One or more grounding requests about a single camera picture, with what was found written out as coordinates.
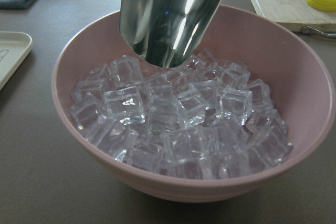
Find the bamboo cutting board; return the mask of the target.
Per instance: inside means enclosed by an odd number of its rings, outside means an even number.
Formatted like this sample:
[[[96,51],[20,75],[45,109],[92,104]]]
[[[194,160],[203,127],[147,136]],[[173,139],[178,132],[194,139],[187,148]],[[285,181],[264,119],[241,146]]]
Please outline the bamboo cutting board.
[[[300,32],[306,25],[322,32],[335,33],[335,12],[324,12],[310,7],[306,0],[250,0],[256,13]]]

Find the cream serving tray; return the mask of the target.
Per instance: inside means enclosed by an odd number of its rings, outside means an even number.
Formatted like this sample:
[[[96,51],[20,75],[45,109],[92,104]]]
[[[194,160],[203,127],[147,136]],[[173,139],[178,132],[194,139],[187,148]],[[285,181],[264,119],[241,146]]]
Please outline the cream serving tray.
[[[33,39],[16,31],[1,32],[1,89],[30,53]]]

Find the clear ice cubes pile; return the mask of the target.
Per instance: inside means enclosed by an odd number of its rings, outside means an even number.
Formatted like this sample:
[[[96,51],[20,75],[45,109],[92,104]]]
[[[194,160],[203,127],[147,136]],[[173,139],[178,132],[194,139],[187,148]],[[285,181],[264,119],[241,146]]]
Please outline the clear ice cubes pile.
[[[142,170],[229,179],[280,165],[292,151],[269,86],[208,50],[153,73],[130,56],[92,69],[70,114],[93,146]]]

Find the steel ice scoop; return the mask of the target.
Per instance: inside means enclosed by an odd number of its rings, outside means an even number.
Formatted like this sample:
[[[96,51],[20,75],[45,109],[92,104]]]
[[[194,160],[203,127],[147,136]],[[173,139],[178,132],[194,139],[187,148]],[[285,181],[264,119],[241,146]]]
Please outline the steel ice scoop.
[[[174,68],[200,44],[221,0],[121,0],[119,32],[148,63]]]

